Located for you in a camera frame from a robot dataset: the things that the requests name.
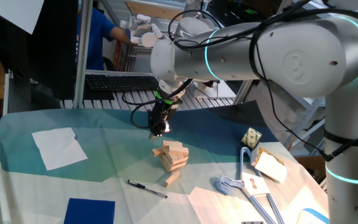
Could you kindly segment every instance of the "black pen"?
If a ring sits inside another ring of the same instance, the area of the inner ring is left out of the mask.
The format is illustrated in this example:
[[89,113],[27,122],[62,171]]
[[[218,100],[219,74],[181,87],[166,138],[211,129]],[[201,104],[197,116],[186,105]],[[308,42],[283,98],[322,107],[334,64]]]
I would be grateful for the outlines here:
[[133,182],[133,181],[131,181],[131,180],[128,180],[128,184],[131,184],[132,186],[138,187],[138,188],[140,188],[140,189],[144,189],[144,190],[146,190],[146,191],[148,191],[148,192],[150,192],[150,193],[153,193],[153,194],[155,194],[155,195],[161,196],[161,197],[163,197],[163,198],[168,198],[168,195],[165,195],[165,194],[160,193],[160,192],[156,192],[156,191],[154,191],[154,190],[152,190],[152,189],[148,189],[146,186],[144,186],[144,185],[142,185],[142,184],[139,184],[139,183],[136,183],[136,182]]

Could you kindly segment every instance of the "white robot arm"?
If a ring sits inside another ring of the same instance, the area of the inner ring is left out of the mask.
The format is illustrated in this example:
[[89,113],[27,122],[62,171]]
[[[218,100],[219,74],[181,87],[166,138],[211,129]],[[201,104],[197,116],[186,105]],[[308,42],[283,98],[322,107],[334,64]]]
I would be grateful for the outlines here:
[[[158,41],[151,66],[162,80],[160,97],[192,78],[269,79],[303,97],[326,96],[325,159],[335,157],[326,164],[330,223],[358,223],[358,19],[338,15],[276,23],[264,29],[254,45],[248,35],[196,47],[258,25],[210,29],[175,43]],[[156,106],[151,112],[154,136],[170,130],[169,111],[175,111],[183,93],[169,98],[170,105]]]

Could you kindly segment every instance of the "white paper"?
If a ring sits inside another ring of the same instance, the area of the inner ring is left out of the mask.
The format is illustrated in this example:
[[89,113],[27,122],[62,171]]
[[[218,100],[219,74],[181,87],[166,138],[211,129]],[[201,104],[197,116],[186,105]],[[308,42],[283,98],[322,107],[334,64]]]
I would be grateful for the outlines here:
[[87,159],[71,128],[32,133],[47,170]]
[[261,153],[255,169],[280,183],[284,182],[285,177],[287,176],[287,168],[266,152]]
[[32,34],[43,4],[44,0],[0,0],[0,16]]

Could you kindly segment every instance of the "black keyboard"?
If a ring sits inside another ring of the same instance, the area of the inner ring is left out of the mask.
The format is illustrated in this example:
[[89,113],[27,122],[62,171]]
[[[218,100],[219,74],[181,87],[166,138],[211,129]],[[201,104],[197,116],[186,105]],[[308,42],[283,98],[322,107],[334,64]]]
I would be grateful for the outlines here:
[[158,80],[152,76],[86,75],[85,79],[93,91],[156,90],[158,88]]

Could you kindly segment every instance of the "stack of wooden blocks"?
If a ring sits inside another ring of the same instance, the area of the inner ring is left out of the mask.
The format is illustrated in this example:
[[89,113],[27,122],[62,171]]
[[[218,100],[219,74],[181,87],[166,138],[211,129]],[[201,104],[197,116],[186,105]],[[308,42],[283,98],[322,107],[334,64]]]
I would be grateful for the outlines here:
[[168,187],[179,177],[179,169],[183,168],[189,158],[189,149],[183,147],[178,141],[162,141],[162,147],[152,150],[154,156],[160,156],[160,162],[164,168],[172,174],[166,181]]

